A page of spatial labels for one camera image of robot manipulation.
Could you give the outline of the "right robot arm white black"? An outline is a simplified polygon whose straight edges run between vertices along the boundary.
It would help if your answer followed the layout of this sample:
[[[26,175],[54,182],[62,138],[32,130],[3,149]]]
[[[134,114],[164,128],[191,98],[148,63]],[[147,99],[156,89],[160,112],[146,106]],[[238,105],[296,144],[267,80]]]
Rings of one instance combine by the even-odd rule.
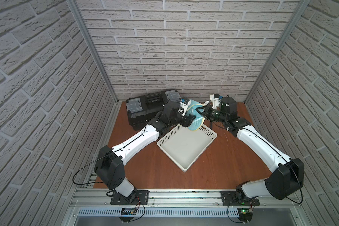
[[[283,200],[302,190],[305,168],[303,161],[281,152],[260,135],[248,120],[238,116],[237,103],[233,98],[214,95],[211,104],[200,105],[195,110],[210,122],[222,123],[224,130],[245,143],[271,171],[266,179],[238,185],[235,193],[237,202],[249,202],[264,195]]]

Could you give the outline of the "teal mesh laundry bag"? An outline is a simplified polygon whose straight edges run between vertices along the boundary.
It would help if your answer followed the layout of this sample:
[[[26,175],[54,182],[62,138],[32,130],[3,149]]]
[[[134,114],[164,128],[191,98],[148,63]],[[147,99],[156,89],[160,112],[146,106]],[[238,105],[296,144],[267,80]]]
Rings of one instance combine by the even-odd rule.
[[[201,126],[203,125],[203,122],[205,120],[205,118],[203,116],[201,116],[200,113],[197,112],[198,108],[203,107],[203,104],[195,101],[195,100],[190,100],[191,103],[189,104],[189,107],[186,110],[186,115],[194,115],[195,119],[192,121],[191,125],[188,126],[187,128],[190,131],[197,131],[198,129],[201,128]]]

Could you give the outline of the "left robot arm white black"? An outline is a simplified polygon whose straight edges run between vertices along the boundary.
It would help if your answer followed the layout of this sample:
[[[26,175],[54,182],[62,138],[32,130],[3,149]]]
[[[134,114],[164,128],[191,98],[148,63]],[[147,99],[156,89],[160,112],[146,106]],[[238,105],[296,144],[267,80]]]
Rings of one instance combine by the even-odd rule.
[[[114,190],[127,199],[136,199],[137,189],[126,178],[124,166],[171,127],[179,124],[189,127],[195,120],[195,115],[186,112],[191,102],[187,98],[168,101],[163,110],[147,122],[140,132],[112,148],[104,146],[100,149],[94,172],[109,190]]]

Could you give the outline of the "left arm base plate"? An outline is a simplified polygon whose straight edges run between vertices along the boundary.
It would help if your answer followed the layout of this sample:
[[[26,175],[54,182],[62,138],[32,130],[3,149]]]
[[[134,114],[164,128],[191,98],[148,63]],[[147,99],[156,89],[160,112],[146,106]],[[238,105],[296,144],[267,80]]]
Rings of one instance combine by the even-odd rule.
[[[111,205],[143,205],[148,204],[149,190],[134,190],[128,197],[123,196],[117,191],[113,191],[111,195]]]

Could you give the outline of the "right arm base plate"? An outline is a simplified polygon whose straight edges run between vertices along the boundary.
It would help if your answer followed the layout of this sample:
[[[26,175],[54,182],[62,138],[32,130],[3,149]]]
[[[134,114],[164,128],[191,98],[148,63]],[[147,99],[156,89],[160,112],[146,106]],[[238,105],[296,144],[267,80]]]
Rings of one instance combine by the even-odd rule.
[[[220,191],[221,200],[224,206],[244,205],[244,206],[260,206],[259,199],[257,197],[248,198],[242,195],[237,190],[225,190]]]

